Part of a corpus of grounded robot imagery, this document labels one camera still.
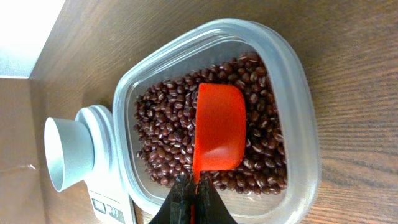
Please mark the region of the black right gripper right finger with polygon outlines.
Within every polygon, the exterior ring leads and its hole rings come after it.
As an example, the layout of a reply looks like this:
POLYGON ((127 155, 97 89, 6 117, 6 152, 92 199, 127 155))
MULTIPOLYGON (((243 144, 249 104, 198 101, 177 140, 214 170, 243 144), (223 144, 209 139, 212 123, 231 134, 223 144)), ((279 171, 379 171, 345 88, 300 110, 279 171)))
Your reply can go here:
POLYGON ((209 178, 201 180, 197 187, 195 224, 237 224, 209 178))

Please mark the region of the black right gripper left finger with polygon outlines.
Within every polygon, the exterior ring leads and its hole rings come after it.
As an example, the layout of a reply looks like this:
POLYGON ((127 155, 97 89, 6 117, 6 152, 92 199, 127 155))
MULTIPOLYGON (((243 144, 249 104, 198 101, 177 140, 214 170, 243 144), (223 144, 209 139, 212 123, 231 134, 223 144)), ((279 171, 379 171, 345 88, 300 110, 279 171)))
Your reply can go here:
POLYGON ((160 210, 149 224, 191 224, 195 187, 191 175, 178 175, 160 210))

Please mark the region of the red measuring scoop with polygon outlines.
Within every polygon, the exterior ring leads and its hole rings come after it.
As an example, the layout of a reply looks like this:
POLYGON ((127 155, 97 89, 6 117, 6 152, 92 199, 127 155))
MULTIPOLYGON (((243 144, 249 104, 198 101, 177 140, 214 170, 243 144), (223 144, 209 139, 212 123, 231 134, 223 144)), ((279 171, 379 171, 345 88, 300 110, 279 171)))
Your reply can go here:
POLYGON ((195 116, 193 182, 202 171, 231 170, 242 161, 246 142, 246 108, 232 85, 201 83, 195 116))

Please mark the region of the white digital kitchen scale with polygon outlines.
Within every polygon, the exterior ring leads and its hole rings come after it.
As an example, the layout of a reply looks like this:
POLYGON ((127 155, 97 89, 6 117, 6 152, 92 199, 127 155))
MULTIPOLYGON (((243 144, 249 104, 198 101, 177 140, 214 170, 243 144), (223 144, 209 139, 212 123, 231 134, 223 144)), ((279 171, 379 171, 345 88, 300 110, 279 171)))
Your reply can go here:
POLYGON ((103 105, 92 105, 82 108, 75 120, 88 128, 93 141, 94 166, 84 181, 95 216, 103 223, 136 224, 133 201, 119 170, 110 110, 103 105))

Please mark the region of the red adzuki beans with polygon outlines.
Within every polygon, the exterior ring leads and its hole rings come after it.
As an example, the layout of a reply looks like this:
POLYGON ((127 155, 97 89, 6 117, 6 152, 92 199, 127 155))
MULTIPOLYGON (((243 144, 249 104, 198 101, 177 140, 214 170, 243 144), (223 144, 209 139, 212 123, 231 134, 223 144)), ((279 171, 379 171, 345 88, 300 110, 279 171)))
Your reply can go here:
POLYGON ((152 85, 138 96, 135 118, 141 148, 136 156, 150 178, 173 186, 179 175, 192 172, 195 112, 202 83, 239 88, 246 104, 246 143, 243 161, 228 171, 202 172, 216 188, 239 194, 279 194, 288 182, 284 136, 264 62, 245 52, 227 62, 152 85))

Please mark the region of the white round bowl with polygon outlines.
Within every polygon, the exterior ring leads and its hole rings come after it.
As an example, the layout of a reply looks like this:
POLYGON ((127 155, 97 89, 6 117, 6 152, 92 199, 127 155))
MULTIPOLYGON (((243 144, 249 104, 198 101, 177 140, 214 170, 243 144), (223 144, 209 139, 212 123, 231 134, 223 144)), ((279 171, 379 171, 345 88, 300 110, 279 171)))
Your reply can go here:
POLYGON ((88 128, 79 121, 47 118, 44 146, 50 180, 57 192, 80 182, 93 170, 93 142, 88 128))

